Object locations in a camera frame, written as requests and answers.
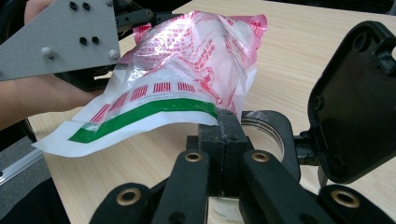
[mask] green stripe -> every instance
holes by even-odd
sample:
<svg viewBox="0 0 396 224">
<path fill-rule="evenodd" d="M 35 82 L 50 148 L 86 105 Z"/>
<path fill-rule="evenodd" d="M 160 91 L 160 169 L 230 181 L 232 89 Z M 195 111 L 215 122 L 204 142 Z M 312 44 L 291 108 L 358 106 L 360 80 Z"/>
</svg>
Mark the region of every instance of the green stripe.
<svg viewBox="0 0 396 224">
<path fill-rule="evenodd" d="M 192 99 L 153 101 L 125 112 L 114 119 L 105 121 L 98 130 L 90 131 L 80 128 L 69 140 L 80 143 L 90 143 L 153 114 L 174 111 L 201 111 L 206 112 L 214 118 L 217 117 L 216 106 L 207 102 Z"/>
</svg>

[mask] plastic bag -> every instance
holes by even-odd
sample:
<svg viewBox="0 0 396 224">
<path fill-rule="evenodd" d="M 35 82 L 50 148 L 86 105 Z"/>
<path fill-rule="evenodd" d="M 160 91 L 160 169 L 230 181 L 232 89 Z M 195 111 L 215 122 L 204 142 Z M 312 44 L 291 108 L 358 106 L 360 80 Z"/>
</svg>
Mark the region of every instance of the plastic bag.
<svg viewBox="0 0 396 224">
<path fill-rule="evenodd" d="M 263 15 L 199 11 L 140 27 L 104 94 L 34 146 L 79 157 L 169 123 L 217 125 L 217 107 L 240 117 L 265 30 Z"/>
</svg>

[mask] person's hand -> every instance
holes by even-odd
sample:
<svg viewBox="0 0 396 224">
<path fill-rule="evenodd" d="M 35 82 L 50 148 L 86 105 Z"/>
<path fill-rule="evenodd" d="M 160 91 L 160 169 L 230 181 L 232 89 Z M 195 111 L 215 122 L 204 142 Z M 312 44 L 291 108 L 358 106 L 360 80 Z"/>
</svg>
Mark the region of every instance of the person's hand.
<svg viewBox="0 0 396 224">
<path fill-rule="evenodd" d="M 52 0 L 29 0 L 24 22 L 27 24 Z M 35 114 L 66 111 L 84 106 L 103 90 L 82 91 L 54 75 L 26 77 L 0 82 L 0 130 Z"/>
</svg>

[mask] gray metal plate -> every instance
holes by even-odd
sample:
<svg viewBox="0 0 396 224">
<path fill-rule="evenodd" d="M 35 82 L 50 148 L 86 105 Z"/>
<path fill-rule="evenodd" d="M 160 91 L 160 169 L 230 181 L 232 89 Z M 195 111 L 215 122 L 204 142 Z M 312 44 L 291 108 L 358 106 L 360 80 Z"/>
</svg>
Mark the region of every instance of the gray metal plate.
<svg viewBox="0 0 396 224">
<path fill-rule="evenodd" d="M 118 61 L 120 46 L 111 1 L 73 1 L 77 10 L 69 6 L 70 1 L 55 1 L 0 46 L 0 81 Z M 90 4 L 90 10 L 83 8 L 83 2 Z M 94 36 L 98 44 L 92 42 Z M 86 45 L 80 43 L 81 37 L 87 39 Z"/>
</svg>

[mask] wooden table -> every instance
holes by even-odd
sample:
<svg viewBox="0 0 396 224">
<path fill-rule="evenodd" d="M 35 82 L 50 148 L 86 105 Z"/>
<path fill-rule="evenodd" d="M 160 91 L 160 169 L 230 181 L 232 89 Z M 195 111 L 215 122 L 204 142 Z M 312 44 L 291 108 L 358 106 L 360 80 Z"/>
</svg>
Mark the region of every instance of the wooden table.
<svg viewBox="0 0 396 224">
<path fill-rule="evenodd" d="M 347 32 L 361 21 L 381 21 L 396 34 L 396 17 L 303 7 L 255 0 L 193 0 L 176 10 L 201 10 L 231 15 L 264 14 L 268 31 L 262 38 L 258 72 L 245 110 L 271 109 L 290 119 L 295 134 L 309 128 L 309 93 Z M 123 51 L 134 46 L 123 41 Z M 72 118 L 78 109 L 30 118 L 37 138 Z M 126 182 L 149 187 L 168 177 L 186 136 L 195 124 L 161 127 L 131 137 L 113 147 L 76 159 L 46 154 L 45 159 L 72 223 L 87 223 L 96 207 L 116 186 Z M 318 192 L 317 168 L 302 167 L 302 185 Z M 396 159 L 350 187 L 365 195 L 396 220 Z M 209 223 L 225 223 L 211 216 Z"/>
</svg>

